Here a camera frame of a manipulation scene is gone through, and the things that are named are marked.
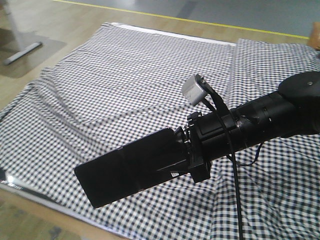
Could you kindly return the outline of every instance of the gingham sheet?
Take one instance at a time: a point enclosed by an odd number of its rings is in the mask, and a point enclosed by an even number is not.
[[[181,94],[203,75],[236,107],[275,91],[285,78],[320,71],[299,44],[240,40],[236,47],[105,23],[46,68],[0,114],[0,167],[88,220],[137,240],[237,239],[232,164],[213,161],[211,179],[187,174],[93,209],[74,167],[164,127],[184,126]],[[238,152],[250,162],[256,149]],[[276,138],[257,163],[239,167],[246,239],[320,238],[319,135]]]

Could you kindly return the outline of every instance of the wire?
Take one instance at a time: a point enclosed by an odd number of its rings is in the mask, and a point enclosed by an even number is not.
[[[227,130],[227,127],[224,123],[224,121],[221,119],[219,114],[217,113],[217,110],[212,106],[207,99],[202,100],[203,104],[209,108],[217,117],[219,123],[222,126],[222,129],[225,133],[227,142],[229,143],[229,148],[231,152],[231,157],[229,158],[232,162],[232,168],[233,168],[233,179],[234,179],[234,188],[235,188],[235,198],[236,198],[236,211],[238,216],[238,233],[239,233],[239,239],[244,240],[244,233],[243,233],[243,222],[242,222],[242,213],[241,213],[241,199],[240,199],[240,188],[239,188],[239,177],[238,177],[238,169],[237,169],[237,161],[236,161],[236,155],[234,151],[234,147],[232,145],[232,141],[230,138],[229,131]]]
[[[261,142],[260,145],[257,147],[256,152],[255,152],[255,157],[254,157],[254,160],[253,160],[252,162],[250,162],[250,163],[248,163],[248,164],[236,162],[236,164],[237,164],[238,166],[241,166],[241,167],[249,167],[249,166],[252,166],[252,165],[258,160],[259,153],[260,153],[260,149],[261,149],[261,147],[262,147],[263,144],[264,144],[264,143]],[[230,155],[227,155],[226,157],[232,161],[232,158],[231,158]]]

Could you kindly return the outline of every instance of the checkered cloth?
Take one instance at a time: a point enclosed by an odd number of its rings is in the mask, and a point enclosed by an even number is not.
[[[211,179],[187,174],[93,209],[74,167],[165,127],[184,126],[192,107],[182,84],[201,74],[229,107],[275,91],[285,78],[320,71],[298,44],[231,45],[105,23],[46,68],[0,114],[0,166],[61,205],[122,236],[237,239],[232,164],[213,161]],[[239,167],[246,239],[319,239],[319,136],[268,141]],[[237,153],[250,162],[256,149]]]

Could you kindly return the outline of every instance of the floor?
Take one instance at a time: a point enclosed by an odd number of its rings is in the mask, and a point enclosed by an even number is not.
[[[0,240],[81,240],[79,236],[0,201]]]
[[[315,0],[71,0],[150,14],[308,37]]]
[[[42,48],[31,52],[9,66],[0,66],[0,109],[3,109],[7,104],[9,104],[29,81],[36,79],[39,76],[41,69],[44,67],[54,66],[66,54],[84,43],[104,22],[119,22],[139,27],[228,42],[236,42],[239,38],[247,38],[275,44],[307,43],[307,39],[299,37],[204,24],[181,19],[170,19],[161,16],[93,7],[89,5],[72,4],[61,1],[10,0],[9,2],[17,27],[21,31],[24,40],[27,43],[41,40],[44,45]],[[1,58],[14,53],[15,48],[17,47],[12,39],[10,26],[5,18],[3,9],[0,9],[0,30],[1,60]],[[1,203],[1,209],[3,211],[7,211],[11,216],[14,216],[16,213],[22,213],[20,212],[20,210],[22,210],[28,212],[28,214],[26,213],[23,215],[25,219],[33,219],[34,215],[36,215],[37,218],[44,218],[47,223],[40,223],[41,221],[39,221],[39,224],[44,226],[44,229],[40,231],[42,231],[43,234],[46,234],[48,238],[41,238],[41,235],[37,235],[32,239],[52,239],[50,238],[51,235],[48,235],[48,229],[51,229],[51,227],[53,228],[57,223],[65,226],[67,231],[76,233],[77,235],[74,238],[71,236],[66,239],[79,239],[79,236],[82,236],[81,233],[83,233],[83,229],[85,227],[79,222],[74,223],[73,227],[69,227],[69,225],[65,223],[68,223],[71,220],[66,218],[66,216],[57,218],[58,221],[56,221],[54,225],[50,225],[50,222],[53,221],[51,216],[54,214],[48,213],[44,217],[43,212],[46,210],[45,208],[34,208],[31,202],[26,202],[21,205],[23,199],[13,200],[14,197],[12,195],[3,191],[0,191],[0,199],[3,200]],[[1,227],[4,228],[4,226],[7,226],[9,231],[9,227],[11,229],[11,227],[14,226],[14,222],[17,220],[13,217],[11,219],[12,223],[8,224],[9,222],[6,223],[6,219],[5,214],[0,214],[0,229]],[[15,233],[17,235],[14,235],[14,238],[11,237],[11,233],[8,233],[7,235],[0,235],[0,240],[27,239],[24,236],[23,229],[29,228],[28,222],[28,220],[22,220],[19,228],[18,226],[14,227],[14,231],[17,231],[17,233]],[[95,236],[97,236],[97,234],[95,234],[97,233],[97,230],[92,230],[92,232],[93,234],[90,235],[91,240],[95,239]],[[110,240],[119,238],[114,238],[110,234],[104,236],[104,233],[100,233],[99,239]]]

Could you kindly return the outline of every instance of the wooden floor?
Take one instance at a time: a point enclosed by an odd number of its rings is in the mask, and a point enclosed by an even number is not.
[[[18,29],[26,38],[25,40],[39,39],[43,41],[44,46],[9,66],[0,66],[0,109],[10,103],[29,81],[36,79],[41,69],[54,66],[63,56],[84,43],[104,22],[118,22],[228,42],[236,42],[239,38],[269,43],[305,44],[307,42],[305,39],[277,34],[212,26],[52,0],[10,0],[9,3]],[[5,13],[0,9],[0,43],[2,42],[0,58],[13,53],[12,49],[15,48],[12,36],[7,31],[9,29]],[[40,211],[38,208],[33,208],[34,212],[26,213],[28,204],[25,206],[26,209],[21,210],[15,207],[17,202],[8,202],[10,198],[6,199],[0,207],[0,240],[79,239],[79,236],[71,233],[69,235],[63,229],[60,229],[61,235],[58,238],[53,238],[50,231],[59,231],[59,229],[49,223],[50,219],[43,221],[35,217],[33,214]],[[63,225],[64,221],[68,220],[61,218],[60,221]],[[106,235],[104,239],[115,238]]]
[[[81,240],[10,203],[0,201],[0,240]]]

